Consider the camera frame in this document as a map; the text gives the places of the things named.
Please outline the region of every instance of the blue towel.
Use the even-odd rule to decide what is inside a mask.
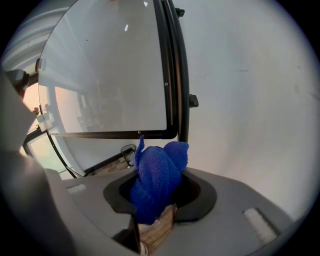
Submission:
[[[172,141],[164,148],[149,146],[142,152],[144,147],[141,137],[134,156],[138,178],[130,191],[130,201],[137,209],[138,223],[151,225],[170,204],[172,192],[181,183],[189,145]]]

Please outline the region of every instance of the whiteboard surface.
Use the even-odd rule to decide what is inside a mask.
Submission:
[[[78,0],[43,49],[39,98],[50,133],[166,130],[166,82],[152,1]]]

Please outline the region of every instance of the black clamp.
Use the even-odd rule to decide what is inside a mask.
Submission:
[[[180,9],[180,8],[175,8],[176,14],[178,17],[183,17],[185,15],[185,10]]]
[[[190,94],[189,96],[189,106],[190,108],[197,108],[199,107],[199,101],[196,95]]]

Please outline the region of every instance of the blue cloth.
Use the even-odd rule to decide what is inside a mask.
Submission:
[[[149,146],[142,152],[144,147],[141,137],[134,156],[138,178],[130,191],[130,201],[137,209],[138,223],[151,225],[170,204],[172,192],[181,183],[189,145],[172,141],[164,148]]]

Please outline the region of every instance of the black knob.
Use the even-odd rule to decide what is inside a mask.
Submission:
[[[175,8],[175,11],[178,17],[182,17],[183,15],[185,15],[185,10],[183,9]]]
[[[199,107],[199,101],[198,101],[196,95],[190,94],[190,103],[189,103],[189,106],[190,106],[190,108]]]

